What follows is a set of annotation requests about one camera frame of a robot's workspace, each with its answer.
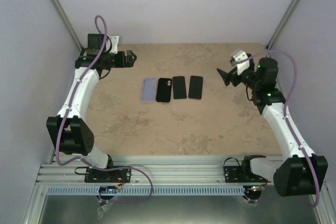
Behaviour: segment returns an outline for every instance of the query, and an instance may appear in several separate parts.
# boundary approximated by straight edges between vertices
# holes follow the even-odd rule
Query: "black smartphone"
[[[170,102],[170,97],[172,94],[172,79],[170,78],[160,78],[158,80],[157,91],[156,91],[156,101],[157,102]]]
[[[174,76],[173,77],[173,95],[174,99],[186,99],[187,89],[185,87],[184,76]]]
[[[203,89],[203,77],[190,76],[188,97],[190,99],[200,100],[202,98],[202,89]]]

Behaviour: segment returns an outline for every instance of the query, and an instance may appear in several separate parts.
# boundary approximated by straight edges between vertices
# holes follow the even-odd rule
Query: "black cable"
[[[249,97],[248,97],[248,86],[246,86],[246,97],[247,97],[247,100],[249,100],[249,101],[252,101],[252,98],[250,99]]]
[[[238,161],[238,159],[236,159],[236,158],[234,158],[234,157],[228,157],[227,159],[225,159],[223,166],[225,166],[226,161],[228,161],[228,160],[230,160],[230,159],[234,159],[234,160],[237,162],[237,164],[238,164],[239,166],[241,166],[240,163],[239,163],[239,161]]]
[[[109,50],[107,50],[106,52],[104,52],[104,54],[108,54],[108,53],[112,50],[112,41],[111,41],[111,39],[110,39],[109,36],[107,37],[107,39],[108,39],[109,42],[110,42],[110,48],[109,48]]]
[[[88,168],[88,167],[87,167],[87,166],[79,166],[79,167],[77,167],[77,168],[75,169],[75,173],[76,173],[77,175],[86,175],[86,173],[78,173],[78,172],[76,172],[77,169],[83,169],[83,168]]]
[[[258,85],[262,83],[262,80],[259,80],[256,82],[256,84],[254,85],[254,88],[253,88],[253,91],[252,91],[252,95],[253,94],[256,94],[257,92],[257,88],[258,88]],[[251,97],[251,99],[248,97],[248,87],[246,86],[246,97],[249,101],[252,101],[253,97]]]
[[[104,76],[100,77],[99,80],[104,79],[106,76],[109,75],[110,72],[111,72],[111,69],[109,69],[109,71]]]
[[[82,51],[80,52],[79,56],[83,56],[84,53],[86,52],[87,48],[82,48]]]

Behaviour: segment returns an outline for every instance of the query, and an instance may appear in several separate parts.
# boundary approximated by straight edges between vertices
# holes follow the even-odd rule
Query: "smartphone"
[[[186,99],[187,89],[185,87],[184,76],[174,76],[173,77],[173,96],[174,99]]]
[[[156,78],[145,78],[142,83],[141,101],[154,102],[156,95]]]
[[[191,76],[189,83],[189,94],[190,99],[200,100],[202,98],[203,89],[203,77],[202,76]]]
[[[172,79],[170,78],[160,78],[158,80],[156,90],[156,101],[157,102],[170,102],[170,97],[172,94]]]

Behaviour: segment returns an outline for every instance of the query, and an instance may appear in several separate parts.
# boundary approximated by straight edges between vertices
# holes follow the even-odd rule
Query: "wire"
[[[109,69],[109,71],[104,76],[100,77],[99,80],[104,79],[106,76],[109,75],[110,72],[111,72],[111,69]]]
[[[57,162],[57,164],[60,165],[60,166],[65,166],[65,165],[71,163],[72,161],[75,161],[75,160],[78,160],[78,159],[79,159],[79,160],[82,161],[84,164],[88,165],[90,168],[92,168],[92,169],[96,169],[96,170],[100,170],[100,171],[102,171],[102,172],[111,172],[111,171],[113,171],[113,170],[121,170],[121,169],[132,169],[132,170],[135,170],[135,171],[137,171],[137,172],[143,174],[143,175],[147,178],[148,182],[150,183],[150,185],[151,185],[151,191],[150,191],[149,195],[146,196],[145,198],[143,198],[143,199],[139,199],[139,200],[132,200],[132,201],[126,201],[126,200],[114,200],[114,201],[113,201],[113,200],[110,200],[110,202],[120,202],[120,203],[142,202],[142,201],[145,201],[145,200],[149,199],[149,198],[152,196],[153,191],[154,191],[153,183],[152,183],[150,177],[149,177],[145,172],[143,172],[142,170],[137,169],[137,168],[135,168],[135,167],[131,167],[131,166],[124,166],[124,167],[117,167],[117,168],[103,169],[103,168],[97,167],[97,166],[95,166],[95,165],[92,165],[88,160],[86,160],[84,157],[81,157],[81,156],[73,157],[73,158],[67,160],[67,161],[64,162],[64,163],[62,163],[61,160],[59,159],[59,145],[60,145],[60,141],[61,141],[62,131],[63,131],[63,129],[64,129],[65,121],[66,121],[66,119],[67,119],[67,117],[68,117],[68,114],[69,114],[69,112],[70,112],[70,110],[71,110],[72,102],[74,101],[76,91],[77,91],[77,89],[78,89],[78,87],[79,87],[79,85],[80,85],[82,79],[84,78],[84,76],[87,74],[87,72],[91,69],[91,67],[97,62],[97,60],[98,60],[99,57],[101,56],[101,54],[102,54],[102,52],[103,52],[103,50],[104,50],[104,47],[105,47],[105,45],[106,45],[106,41],[107,41],[107,26],[106,26],[106,22],[105,22],[105,20],[103,19],[103,17],[100,16],[100,15],[97,15],[97,16],[95,17],[94,24],[95,24],[95,26],[96,26],[96,28],[97,28],[97,30],[98,30],[99,33],[101,33],[101,31],[100,31],[100,29],[99,29],[99,27],[98,27],[98,24],[97,24],[97,19],[98,19],[98,18],[102,21],[102,23],[103,23],[103,25],[104,25],[104,39],[103,39],[103,43],[102,43],[101,48],[99,49],[99,51],[98,51],[96,57],[94,58],[94,60],[90,63],[90,65],[86,68],[86,70],[82,73],[82,75],[81,75],[81,76],[79,77],[79,79],[77,80],[77,83],[76,83],[76,85],[75,85],[75,87],[74,87],[74,89],[73,89],[73,91],[72,91],[72,93],[71,93],[71,96],[70,96],[70,99],[69,99],[69,103],[68,103],[68,107],[67,107],[67,109],[66,109],[66,111],[65,111],[65,114],[64,114],[64,116],[63,116],[63,118],[62,118],[61,124],[60,124],[60,126],[59,126],[59,130],[58,130],[58,134],[57,134],[56,148],[55,148],[55,149],[56,149],[56,150],[55,150],[56,162]]]
[[[290,100],[290,98],[291,98],[291,96],[293,94],[293,90],[294,90],[294,88],[296,86],[297,78],[298,78],[297,77],[298,66],[297,66],[297,64],[296,64],[293,56],[290,55],[289,53],[285,52],[285,51],[282,51],[282,50],[267,50],[267,51],[264,51],[264,52],[260,52],[260,53],[258,53],[256,55],[253,55],[251,57],[248,57],[245,60],[238,61],[238,62],[236,62],[236,64],[243,63],[243,62],[248,61],[250,59],[256,58],[256,57],[261,56],[261,55],[269,54],[271,52],[287,56],[291,60],[291,62],[293,64],[293,67],[294,67],[294,80],[293,80],[293,84],[292,84],[292,87],[290,88],[289,94],[287,96],[287,100],[285,101],[285,105],[283,106],[284,107],[284,118],[285,118],[285,121],[286,121],[286,123],[288,125],[288,128],[289,128],[290,132],[292,133],[292,135],[293,135],[296,143],[300,146],[300,149],[301,149],[303,155],[305,156],[305,158],[307,160],[308,166],[310,168],[310,171],[311,171],[311,174],[312,174],[312,177],[313,177],[313,180],[314,180],[315,191],[316,191],[315,202],[313,204],[306,203],[306,205],[308,205],[310,207],[316,207],[319,204],[319,202],[320,202],[320,186],[319,186],[319,182],[318,182],[318,179],[317,179],[317,175],[316,175],[316,172],[314,170],[314,166],[313,166],[313,164],[312,164],[312,162],[311,162],[311,160],[310,160],[310,158],[309,158],[309,156],[308,156],[305,148],[302,146],[301,141],[299,140],[299,138],[296,135],[296,133],[295,133],[295,131],[294,131],[294,129],[293,129],[293,127],[292,127],[289,119],[287,118],[288,102],[289,102],[289,100]]]
[[[246,86],[246,97],[247,97],[247,100],[249,100],[249,101],[252,101],[252,98],[250,99],[249,97],[248,97],[248,86]]]
[[[88,167],[87,167],[87,166],[79,166],[79,167],[76,167],[76,168],[75,168],[75,173],[76,173],[77,175],[86,175],[86,173],[78,173],[78,172],[76,172],[77,169],[84,169],[84,168],[88,168]]]
[[[79,56],[83,56],[88,48],[82,48],[82,51],[79,53]]]
[[[223,164],[223,166],[225,166],[226,161],[228,161],[228,160],[230,160],[230,159],[234,159],[234,160],[237,162],[237,164],[238,164],[239,166],[241,166],[240,163],[239,163],[239,161],[238,161],[238,159],[236,159],[236,158],[234,158],[234,157],[228,157],[227,159],[225,159],[225,160],[224,160],[224,164]]]

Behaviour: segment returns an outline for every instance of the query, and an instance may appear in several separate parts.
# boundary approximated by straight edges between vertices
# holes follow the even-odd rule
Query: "black motor bracket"
[[[88,34],[88,48],[82,51],[78,59],[75,61],[75,68],[88,67],[98,54],[99,49],[103,43],[103,34]],[[127,50],[126,54],[124,51],[118,51],[113,54],[109,50],[104,50],[96,61],[92,65],[91,69],[96,69],[99,77],[101,77],[103,70],[110,70],[111,68],[131,68],[134,66],[137,56],[132,50]]]
[[[255,175],[249,167],[250,160],[256,157],[265,157],[261,155],[245,156],[241,165],[231,166],[224,164],[224,177],[226,183],[264,183],[266,179]]]
[[[321,190],[323,180],[328,168],[324,156],[313,154],[309,157]],[[294,195],[315,194],[315,183],[306,158],[294,156],[288,158],[274,173],[274,187],[283,197]]]
[[[60,115],[50,116],[46,123],[55,148],[61,121]],[[93,132],[82,118],[78,118],[78,116],[67,118],[61,134],[59,151],[67,155],[82,154],[87,156],[92,151],[94,139]]]

